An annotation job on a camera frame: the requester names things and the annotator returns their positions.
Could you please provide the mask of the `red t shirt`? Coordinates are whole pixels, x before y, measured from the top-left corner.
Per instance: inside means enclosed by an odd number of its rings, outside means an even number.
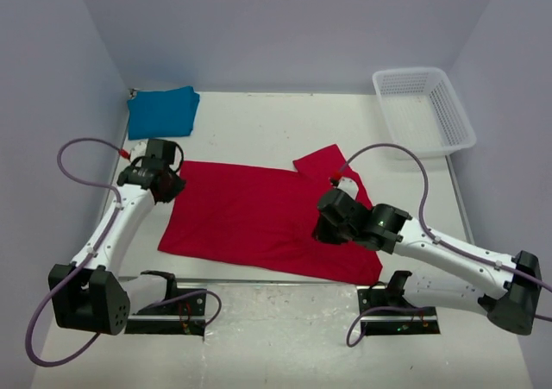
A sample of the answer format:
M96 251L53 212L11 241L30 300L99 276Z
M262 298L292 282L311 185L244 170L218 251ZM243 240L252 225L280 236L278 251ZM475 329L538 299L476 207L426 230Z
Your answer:
M291 171L187 161L159 251L357 285L373 285L378 255L354 243L329 245L312 232L317 202L344 164L329 145L294 160Z

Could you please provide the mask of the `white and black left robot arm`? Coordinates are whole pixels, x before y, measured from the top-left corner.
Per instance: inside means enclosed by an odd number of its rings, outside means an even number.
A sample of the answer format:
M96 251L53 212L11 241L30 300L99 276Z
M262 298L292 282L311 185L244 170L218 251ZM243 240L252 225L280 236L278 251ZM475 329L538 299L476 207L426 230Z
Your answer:
M152 306L168 314L178 307L172 274L147 270L122 282L118 273L144 218L184 190L184 151L174 141L149 139L122 155L129 164L110 187L107 214L72 261L48 274L54 317L63 329L115 336L138 311Z

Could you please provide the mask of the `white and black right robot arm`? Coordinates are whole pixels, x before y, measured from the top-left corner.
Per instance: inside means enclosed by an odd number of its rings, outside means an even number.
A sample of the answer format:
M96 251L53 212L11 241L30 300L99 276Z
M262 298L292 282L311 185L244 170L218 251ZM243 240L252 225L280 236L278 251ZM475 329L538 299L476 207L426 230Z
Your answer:
M398 281L385 292L386 307L403 314L412 306L441 306L472 311L493 325L520 336L533 329L543 288L538 258L526 251L501 254L425 228L408 212L389 204L368 209L343 190L327 191L317 203L313 235L324 243L353 242L420 260L448 274L447 279Z

